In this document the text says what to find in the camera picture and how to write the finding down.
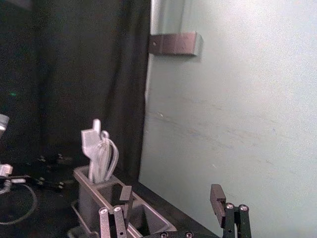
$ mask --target white wall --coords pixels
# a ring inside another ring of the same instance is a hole
[[[316,237],[316,1],[154,2],[152,33],[204,49],[151,59],[140,181],[218,235],[211,183],[249,205],[254,237]]]

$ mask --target gray plastic organizer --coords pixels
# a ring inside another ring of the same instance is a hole
[[[125,184],[112,176],[109,181],[94,184],[89,181],[89,166],[78,167],[74,177],[79,182],[79,200],[72,203],[81,227],[90,238],[98,238],[100,232],[99,209],[112,210],[118,205],[122,187]],[[128,238],[140,238],[151,234],[176,231],[176,228],[142,198],[133,195],[133,206],[127,230]]]

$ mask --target table surface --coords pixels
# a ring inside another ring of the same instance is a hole
[[[77,163],[74,166],[87,164],[87,160]],[[56,172],[45,174],[47,180],[52,181],[71,181],[74,180],[72,171],[74,167],[60,169]],[[14,166],[16,174],[35,174],[38,173],[36,166]],[[116,169],[114,175],[123,181],[126,185],[131,185],[133,191],[143,198],[149,205],[169,220],[178,230],[191,230],[206,235],[213,235],[212,232],[191,219],[176,207],[162,199],[160,196],[140,184],[138,181],[131,179],[122,171]],[[63,238],[67,237],[69,229],[78,225],[77,217],[72,210],[70,203],[78,199],[78,183],[66,185],[61,193],[50,190],[38,189],[32,187],[37,195],[38,206],[35,212],[23,222],[11,226],[0,226],[0,237],[6,238]],[[0,210],[11,212],[14,210],[27,211],[32,203],[29,191],[23,187],[17,189],[8,197],[0,196]]]

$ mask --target gray cable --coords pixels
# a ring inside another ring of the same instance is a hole
[[[18,218],[16,220],[13,220],[11,222],[0,222],[0,225],[4,225],[4,226],[14,225],[14,224],[19,223],[19,222],[23,221],[24,219],[28,218],[34,212],[34,210],[35,210],[35,208],[37,206],[37,203],[38,203],[36,194],[28,185],[25,185],[25,184],[21,184],[21,185],[25,186],[32,194],[33,204],[32,204],[31,209],[25,215],[23,215],[22,217],[20,217],[20,218]]]

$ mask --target black fabric backdrop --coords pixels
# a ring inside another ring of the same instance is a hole
[[[80,130],[99,118],[118,146],[118,167],[137,178],[150,1],[38,0],[32,12],[0,7],[0,113],[10,116],[1,160],[32,160],[39,147],[80,148]]]

